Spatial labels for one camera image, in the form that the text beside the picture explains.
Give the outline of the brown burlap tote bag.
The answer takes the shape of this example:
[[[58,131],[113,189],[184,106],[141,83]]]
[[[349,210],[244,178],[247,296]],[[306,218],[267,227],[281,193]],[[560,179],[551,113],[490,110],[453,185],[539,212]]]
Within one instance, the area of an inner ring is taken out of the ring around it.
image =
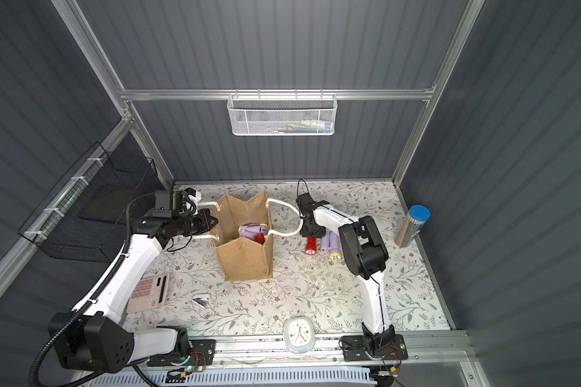
[[[270,207],[272,205],[289,208],[298,219],[298,227],[293,231],[281,232],[273,227]],[[228,282],[248,282],[271,279],[274,276],[274,237],[289,237],[300,232],[303,219],[300,212],[290,203],[268,196],[265,191],[247,201],[226,193],[216,202],[210,202],[212,215],[219,222],[211,230],[219,265]],[[269,231],[266,243],[239,236],[239,227],[248,223],[266,224]]]

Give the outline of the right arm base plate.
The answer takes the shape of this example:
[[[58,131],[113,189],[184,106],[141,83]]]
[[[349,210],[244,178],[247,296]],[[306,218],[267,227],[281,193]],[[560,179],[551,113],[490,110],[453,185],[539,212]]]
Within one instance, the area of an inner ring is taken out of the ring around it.
[[[408,350],[402,335],[370,342],[362,335],[346,335],[338,340],[344,361],[394,361],[408,359]]]

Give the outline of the markers in white basket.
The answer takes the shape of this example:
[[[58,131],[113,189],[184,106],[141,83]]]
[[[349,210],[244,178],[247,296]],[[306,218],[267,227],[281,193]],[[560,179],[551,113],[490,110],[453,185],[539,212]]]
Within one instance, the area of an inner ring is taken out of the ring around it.
[[[334,123],[331,121],[311,119],[290,121],[275,124],[271,130],[277,133],[330,135],[334,133]]]

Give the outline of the floral table mat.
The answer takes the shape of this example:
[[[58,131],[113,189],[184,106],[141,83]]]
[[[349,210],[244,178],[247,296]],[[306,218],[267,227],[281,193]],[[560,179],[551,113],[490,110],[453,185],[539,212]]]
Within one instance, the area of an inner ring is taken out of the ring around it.
[[[247,200],[261,192],[276,199],[271,208],[274,227],[285,232],[297,226],[292,211],[298,192],[356,216],[371,216],[389,251],[385,274],[387,310],[398,332],[450,328],[419,248],[399,248],[395,234],[405,208],[390,182],[245,183],[200,185],[207,201],[225,194]],[[131,331],[161,325],[182,325],[190,334],[279,335],[287,319],[306,316],[319,333],[356,333],[363,312],[357,279],[343,260],[324,253],[308,256],[305,239],[274,238],[274,276],[253,282],[227,282],[211,240],[178,240],[148,267],[147,275],[169,275],[163,306],[128,314]]]

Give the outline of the steel bottle blue cap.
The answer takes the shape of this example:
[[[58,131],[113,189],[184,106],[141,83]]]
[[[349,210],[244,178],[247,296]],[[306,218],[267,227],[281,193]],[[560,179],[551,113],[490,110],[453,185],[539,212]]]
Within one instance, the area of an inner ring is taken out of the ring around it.
[[[406,248],[410,245],[430,217],[431,212],[426,206],[411,206],[396,234],[395,244],[399,248]]]

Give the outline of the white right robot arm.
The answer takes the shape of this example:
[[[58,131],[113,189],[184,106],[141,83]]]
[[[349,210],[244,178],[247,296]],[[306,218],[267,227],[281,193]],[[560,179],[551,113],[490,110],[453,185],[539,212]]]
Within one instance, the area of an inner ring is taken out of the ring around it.
[[[364,347],[371,356],[386,351],[395,342],[395,328],[387,313],[384,285],[388,251],[371,216],[355,217],[326,201],[302,193],[296,204],[303,219],[300,235],[321,238],[332,232],[340,241],[347,269],[356,276],[363,302]]]

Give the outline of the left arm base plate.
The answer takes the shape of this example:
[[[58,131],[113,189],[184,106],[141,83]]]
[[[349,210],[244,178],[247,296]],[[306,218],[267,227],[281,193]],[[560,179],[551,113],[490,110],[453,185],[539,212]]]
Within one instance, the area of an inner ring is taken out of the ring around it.
[[[212,364],[216,354],[215,340],[189,340],[168,354],[152,356],[148,367],[206,367]]]

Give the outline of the purple flashlight row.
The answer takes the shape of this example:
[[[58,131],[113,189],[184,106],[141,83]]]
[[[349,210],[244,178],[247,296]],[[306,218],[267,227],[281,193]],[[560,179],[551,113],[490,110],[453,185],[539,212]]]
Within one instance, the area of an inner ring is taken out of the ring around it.
[[[331,235],[330,230],[327,230],[325,232],[325,235],[321,238],[320,249],[324,253],[328,253],[330,250],[330,235]]]

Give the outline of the purple flashlight small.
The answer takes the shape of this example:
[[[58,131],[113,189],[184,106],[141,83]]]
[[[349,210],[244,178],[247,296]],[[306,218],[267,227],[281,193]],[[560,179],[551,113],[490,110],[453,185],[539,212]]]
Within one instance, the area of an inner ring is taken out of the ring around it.
[[[329,258],[332,260],[342,258],[340,238],[334,232],[330,232],[329,234]]]

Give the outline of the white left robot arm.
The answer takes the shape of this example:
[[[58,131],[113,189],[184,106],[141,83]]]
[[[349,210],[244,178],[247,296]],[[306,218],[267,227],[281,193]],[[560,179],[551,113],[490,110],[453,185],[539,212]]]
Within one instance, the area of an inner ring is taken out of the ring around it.
[[[28,374],[31,386],[40,386],[40,369],[50,351],[64,369],[87,372],[76,380],[83,385],[105,373],[117,373],[155,356],[169,356],[183,364],[193,353],[187,331],[161,327],[132,333],[119,322],[140,279],[150,264],[176,236],[207,237],[218,224],[208,208],[201,209],[201,194],[158,190],[154,207],[137,222],[132,208],[125,210],[124,245],[91,291],[71,312],[57,313],[48,325],[50,338],[36,355]]]

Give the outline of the mint green alarm clock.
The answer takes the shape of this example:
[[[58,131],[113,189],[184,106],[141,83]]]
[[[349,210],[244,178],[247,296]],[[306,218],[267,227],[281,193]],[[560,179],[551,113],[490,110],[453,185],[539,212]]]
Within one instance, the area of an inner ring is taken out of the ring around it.
[[[316,343],[316,331],[311,319],[304,316],[288,319],[283,329],[283,341],[293,354],[311,351]]]

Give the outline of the red flashlight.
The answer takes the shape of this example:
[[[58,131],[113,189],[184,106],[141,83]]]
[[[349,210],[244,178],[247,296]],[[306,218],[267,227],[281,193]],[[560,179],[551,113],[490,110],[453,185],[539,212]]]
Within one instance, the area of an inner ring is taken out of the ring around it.
[[[264,234],[256,234],[254,236],[254,241],[259,243],[259,244],[264,244],[264,243],[266,243],[266,237]]]
[[[317,241],[316,238],[313,237],[308,237],[307,238],[307,244],[306,244],[306,248],[305,248],[305,253],[308,256],[314,256],[317,253]]]

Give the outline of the white vented strip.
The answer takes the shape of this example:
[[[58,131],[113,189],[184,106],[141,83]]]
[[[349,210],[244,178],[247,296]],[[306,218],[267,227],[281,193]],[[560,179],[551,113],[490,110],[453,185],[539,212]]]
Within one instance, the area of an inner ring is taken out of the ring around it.
[[[363,367],[306,367],[263,369],[208,369],[187,375],[178,371],[145,371],[157,386],[372,386],[377,382]]]

